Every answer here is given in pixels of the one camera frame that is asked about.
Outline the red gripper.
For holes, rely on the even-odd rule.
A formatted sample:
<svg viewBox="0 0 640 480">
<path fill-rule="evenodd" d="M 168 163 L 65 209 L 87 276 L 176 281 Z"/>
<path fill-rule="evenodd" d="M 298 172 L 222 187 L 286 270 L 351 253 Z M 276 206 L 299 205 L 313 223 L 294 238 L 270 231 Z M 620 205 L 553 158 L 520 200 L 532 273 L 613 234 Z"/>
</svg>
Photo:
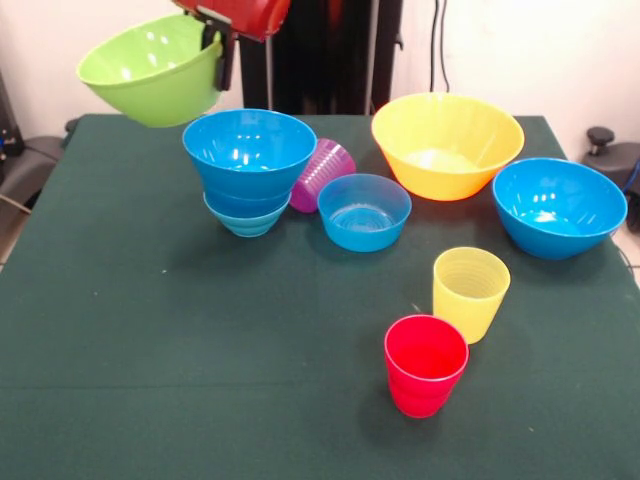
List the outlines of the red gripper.
<svg viewBox="0 0 640 480">
<path fill-rule="evenodd" d="M 206 21 L 201 34 L 201 49 L 220 40 L 222 52 L 216 63 L 215 86 L 228 91 L 233 75 L 234 33 L 264 41 L 283 24 L 290 0 L 174 0 L 173 3 L 196 18 Z M 219 25 L 224 30 L 219 33 Z"/>
</svg>

